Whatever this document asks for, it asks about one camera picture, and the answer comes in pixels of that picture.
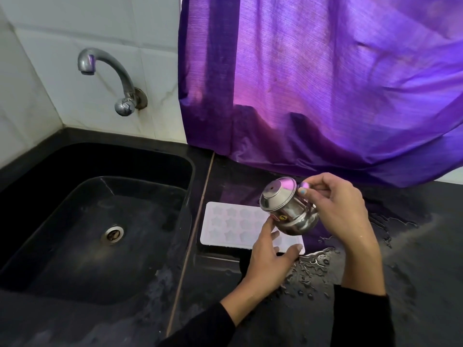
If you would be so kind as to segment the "person's right hand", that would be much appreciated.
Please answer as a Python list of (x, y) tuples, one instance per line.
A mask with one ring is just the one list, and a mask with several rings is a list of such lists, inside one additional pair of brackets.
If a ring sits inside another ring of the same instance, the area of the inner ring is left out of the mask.
[(358, 188), (331, 173), (313, 175), (302, 182), (312, 189), (331, 191), (330, 198), (306, 200), (316, 206), (324, 227), (346, 250), (357, 255), (379, 255), (379, 244)]

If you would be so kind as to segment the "person's left hand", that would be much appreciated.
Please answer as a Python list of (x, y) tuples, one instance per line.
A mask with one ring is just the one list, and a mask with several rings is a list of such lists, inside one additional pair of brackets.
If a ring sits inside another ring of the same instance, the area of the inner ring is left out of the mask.
[(274, 219), (270, 216), (264, 222), (261, 232), (252, 247), (251, 259), (242, 283), (252, 299), (263, 300), (275, 291), (285, 280), (292, 265), (278, 264), (278, 251), (273, 240), (280, 232), (275, 230)]

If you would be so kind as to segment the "small steel pot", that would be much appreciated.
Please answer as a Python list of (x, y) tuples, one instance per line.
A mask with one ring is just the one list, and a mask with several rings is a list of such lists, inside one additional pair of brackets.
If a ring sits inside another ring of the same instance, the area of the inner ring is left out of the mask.
[(297, 183), (295, 195), (283, 208), (267, 212), (274, 218), (279, 231), (290, 236), (304, 235), (314, 228), (319, 220), (316, 206), (298, 194), (299, 187), (309, 188), (309, 184)]

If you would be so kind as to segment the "person's left forearm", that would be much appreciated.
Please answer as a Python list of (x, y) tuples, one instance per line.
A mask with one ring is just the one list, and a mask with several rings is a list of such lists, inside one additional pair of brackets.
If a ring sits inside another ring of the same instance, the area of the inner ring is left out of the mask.
[(256, 286), (240, 284), (156, 347), (227, 347), (236, 327), (262, 299)]

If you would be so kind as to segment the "person's right forearm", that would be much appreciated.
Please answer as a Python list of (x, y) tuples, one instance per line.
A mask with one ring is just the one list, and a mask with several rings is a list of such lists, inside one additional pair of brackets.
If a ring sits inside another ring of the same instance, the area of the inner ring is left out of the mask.
[(341, 284), (334, 285), (330, 347), (396, 347), (377, 242), (345, 250)]

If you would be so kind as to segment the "spilled water puddle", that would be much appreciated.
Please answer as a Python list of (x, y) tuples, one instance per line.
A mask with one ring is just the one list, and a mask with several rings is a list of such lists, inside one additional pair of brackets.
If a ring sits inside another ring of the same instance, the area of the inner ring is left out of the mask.
[(342, 275), (342, 253), (332, 247), (301, 256), (293, 264), (280, 285), (279, 291), (292, 298), (333, 297), (333, 286)]

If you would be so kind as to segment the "steel pot lid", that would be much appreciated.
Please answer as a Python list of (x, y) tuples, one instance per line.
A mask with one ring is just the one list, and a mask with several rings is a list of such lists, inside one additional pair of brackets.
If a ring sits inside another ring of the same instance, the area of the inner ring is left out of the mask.
[(296, 180), (292, 177), (281, 177), (270, 182), (260, 196), (260, 208), (267, 212), (280, 210), (293, 198), (296, 188)]

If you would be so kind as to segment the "white star ice tray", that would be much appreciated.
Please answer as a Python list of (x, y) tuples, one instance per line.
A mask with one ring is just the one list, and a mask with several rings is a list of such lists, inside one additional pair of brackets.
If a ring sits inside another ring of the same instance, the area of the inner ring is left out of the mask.
[(206, 246), (251, 250), (268, 217), (256, 206), (208, 202), (199, 241)]

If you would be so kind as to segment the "purple curtain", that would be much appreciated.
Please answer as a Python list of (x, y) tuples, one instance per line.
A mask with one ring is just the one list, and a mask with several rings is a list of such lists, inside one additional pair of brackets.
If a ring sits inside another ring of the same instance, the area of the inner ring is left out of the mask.
[(463, 170), (463, 0), (182, 0), (187, 143), (398, 187)]

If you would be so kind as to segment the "steel sink drain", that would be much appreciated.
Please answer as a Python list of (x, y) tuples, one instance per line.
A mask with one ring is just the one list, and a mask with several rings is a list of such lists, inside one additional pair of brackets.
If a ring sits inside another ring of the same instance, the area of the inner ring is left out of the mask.
[(113, 225), (105, 230), (100, 237), (100, 242), (105, 246), (112, 246), (124, 237), (124, 228), (120, 225)]

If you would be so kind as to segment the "black stone sink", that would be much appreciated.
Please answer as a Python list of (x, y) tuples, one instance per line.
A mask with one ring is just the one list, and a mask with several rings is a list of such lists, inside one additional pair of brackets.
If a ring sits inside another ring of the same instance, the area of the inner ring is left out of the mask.
[[(79, 143), (0, 191), (0, 290), (112, 305), (170, 260), (193, 166), (170, 153)], [(120, 225), (112, 246), (100, 237)]]

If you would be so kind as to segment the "chrome wall tap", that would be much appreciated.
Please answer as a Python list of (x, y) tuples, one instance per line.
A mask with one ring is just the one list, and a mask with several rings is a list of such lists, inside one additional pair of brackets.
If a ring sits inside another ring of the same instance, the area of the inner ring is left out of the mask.
[(114, 110), (120, 116), (130, 116), (136, 110), (143, 110), (148, 106), (146, 94), (135, 87), (133, 81), (123, 65), (108, 52), (94, 47), (83, 49), (77, 59), (78, 70), (83, 75), (91, 76), (96, 73), (98, 61), (108, 64), (119, 76), (124, 92), (124, 98), (114, 104)]

